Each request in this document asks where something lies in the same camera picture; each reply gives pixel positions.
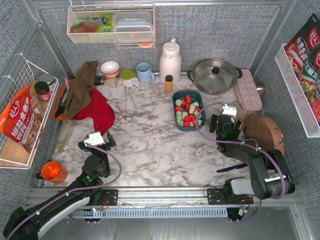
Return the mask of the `green capsule pair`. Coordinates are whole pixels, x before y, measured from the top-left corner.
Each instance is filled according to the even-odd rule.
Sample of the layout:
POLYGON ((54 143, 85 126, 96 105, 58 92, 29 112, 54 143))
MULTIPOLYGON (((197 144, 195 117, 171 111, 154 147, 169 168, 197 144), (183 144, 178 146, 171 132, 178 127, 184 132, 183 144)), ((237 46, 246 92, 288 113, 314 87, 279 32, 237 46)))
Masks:
POLYGON ((199 126, 201 126, 202 123, 203 123, 203 121, 202 121, 201 119, 198 119, 198 120, 197 120, 197 123, 198 123, 199 126))

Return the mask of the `red capsule cluster two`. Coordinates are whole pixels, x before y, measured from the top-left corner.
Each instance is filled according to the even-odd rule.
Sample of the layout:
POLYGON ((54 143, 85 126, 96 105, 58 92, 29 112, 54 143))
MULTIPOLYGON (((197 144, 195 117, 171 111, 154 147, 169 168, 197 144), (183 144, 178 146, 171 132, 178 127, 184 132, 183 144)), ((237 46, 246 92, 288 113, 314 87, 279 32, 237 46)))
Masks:
POLYGON ((193 119, 191 122, 192 122, 193 126, 196 126, 196 124, 197 124, 197 120, 196 119, 193 119))

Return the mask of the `red cloth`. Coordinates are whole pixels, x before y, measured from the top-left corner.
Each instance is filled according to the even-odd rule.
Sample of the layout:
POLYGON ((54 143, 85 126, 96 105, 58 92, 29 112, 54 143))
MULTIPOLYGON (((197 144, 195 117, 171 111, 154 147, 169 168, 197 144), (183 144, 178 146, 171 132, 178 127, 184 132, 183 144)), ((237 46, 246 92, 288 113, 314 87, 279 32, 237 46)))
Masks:
POLYGON ((97 89, 94 89, 89 95, 91 97, 91 102, 80 110, 72 119, 76 121, 87 118, 93 119, 94 130, 96 132, 100 131, 103 136, 116 120, 114 111, 107 103, 107 99, 97 89))

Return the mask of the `red capsule cluster four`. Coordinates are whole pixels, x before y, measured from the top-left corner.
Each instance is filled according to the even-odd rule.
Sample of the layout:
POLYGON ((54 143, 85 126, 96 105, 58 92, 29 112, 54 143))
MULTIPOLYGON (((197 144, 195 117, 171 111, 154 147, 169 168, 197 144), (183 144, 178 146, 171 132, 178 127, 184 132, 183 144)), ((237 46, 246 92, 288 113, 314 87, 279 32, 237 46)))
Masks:
POLYGON ((184 117, 184 120, 186 122, 190 122, 191 121, 191 117, 189 115, 187 115, 187 116, 184 117))

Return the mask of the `red capsule cluster three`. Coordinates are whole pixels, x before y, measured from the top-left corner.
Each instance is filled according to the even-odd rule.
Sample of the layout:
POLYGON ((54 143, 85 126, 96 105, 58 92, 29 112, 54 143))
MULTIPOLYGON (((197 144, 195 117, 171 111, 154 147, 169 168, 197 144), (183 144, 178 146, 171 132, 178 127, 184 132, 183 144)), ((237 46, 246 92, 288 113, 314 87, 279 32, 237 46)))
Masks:
POLYGON ((191 123, 189 121, 184 121, 183 122, 183 126, 184 127, 190 127, 191 126, 191 123))

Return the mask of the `teal storage basket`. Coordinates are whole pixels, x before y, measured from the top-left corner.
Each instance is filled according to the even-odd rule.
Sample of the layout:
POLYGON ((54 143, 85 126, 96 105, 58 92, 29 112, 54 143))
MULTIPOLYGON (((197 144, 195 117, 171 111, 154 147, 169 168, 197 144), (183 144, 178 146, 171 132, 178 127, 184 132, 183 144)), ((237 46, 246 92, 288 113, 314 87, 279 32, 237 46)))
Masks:
MULTIPOLYGON (((175 107, 176 107, 176 104, 175 104, 175 101, 180 99, 181 101, 182 100, 185 100, 186 101, 186 95, 190 95, 190 97, 192 98, 192 102, 195 102, 197 101, 199 103, 199 107, 200 108, 200 111, 199 111, 199 114, 196 117, 196 120, 202 120, 202 125, 198 125, 198 122, 196 123, 196 125, 198 125, 198 128, 201 129, 205 124, 206 124, 206 121, 207 121, 207 118, 206 118, 206 114, 205 114, 205 111, 203 110, 201 112, 201 110, 203 109, 204 107, 204 104, 203 104, 203 99, 202 99, 202 96, 199 92, 195 91, 195 90, 180 90, 180 91, 177 91, 173 94, 172 96, 172 103, 173 103, 173 112, 174 112, 174 120, 175 120, 175 124, 177 126, 177 128, 180 130, 180 131, 183 131, 183 132, 190 132, 190 131, 196 131, 197 130, 197 126, 193 126, 193 123, 192 123, 192 120, 190 121, 190 126, 188 127, 185 127, 185 126, 180 126, 177 124, 176 122, 176 118, 178 118, 178 116, 176 116, 176 112, 175 111, 175 107)), ((189 116, 189 112, 186 111, 186 105, 183 106, 184 107, 184 111, 183 112, 187 112, 188 113, 188 116, 189 116)))

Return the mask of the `red capsule top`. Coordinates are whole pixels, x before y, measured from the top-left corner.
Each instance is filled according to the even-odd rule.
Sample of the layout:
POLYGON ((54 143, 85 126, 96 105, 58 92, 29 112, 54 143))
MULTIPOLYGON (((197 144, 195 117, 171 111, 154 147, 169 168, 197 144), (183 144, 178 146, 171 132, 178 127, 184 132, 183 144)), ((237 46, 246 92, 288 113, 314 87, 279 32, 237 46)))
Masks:
POLYGON ((192 102, 191 96, 190 96, 190 95, 186 95, 186 96, 185 96, 185 101, 186 101, 187 103, 191 103, 191 102, 192 102))

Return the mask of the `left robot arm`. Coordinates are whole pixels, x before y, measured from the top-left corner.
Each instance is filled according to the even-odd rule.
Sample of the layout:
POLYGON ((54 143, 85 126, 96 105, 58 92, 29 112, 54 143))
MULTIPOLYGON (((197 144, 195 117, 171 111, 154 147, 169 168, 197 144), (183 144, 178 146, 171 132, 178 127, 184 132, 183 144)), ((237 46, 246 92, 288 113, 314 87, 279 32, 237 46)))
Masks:
POLYGON ((118 190, 107 190, 102 181, 111 174, 107 152, 116 146, 111 133, 104 139, 99 131, 90 133, 78 143, 91 155, 86 158, 81 174, 68 187, 48 200, 28 208, 14 210, 2 232, 7 240, 39 240, 63 218, 84 206, 99 211, 116 206, 118 190))

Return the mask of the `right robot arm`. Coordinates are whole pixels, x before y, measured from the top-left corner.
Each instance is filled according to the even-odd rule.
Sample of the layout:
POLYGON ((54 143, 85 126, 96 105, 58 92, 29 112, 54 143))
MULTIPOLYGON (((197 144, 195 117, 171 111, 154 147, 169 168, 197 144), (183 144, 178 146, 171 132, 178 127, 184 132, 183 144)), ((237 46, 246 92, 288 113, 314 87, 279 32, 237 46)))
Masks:
POLYGON ((277 150, 262 150, 238 139, 240 123, 229 115, 211 116, 211 133, 216 133, 217 150, 224 156, 239 160, 249 168, 250 177, 225 181, 223 194, 226 199, 235 196, 256 196, 260 200, 292 194, 296 186, 291 179, 283 154, 277 150))

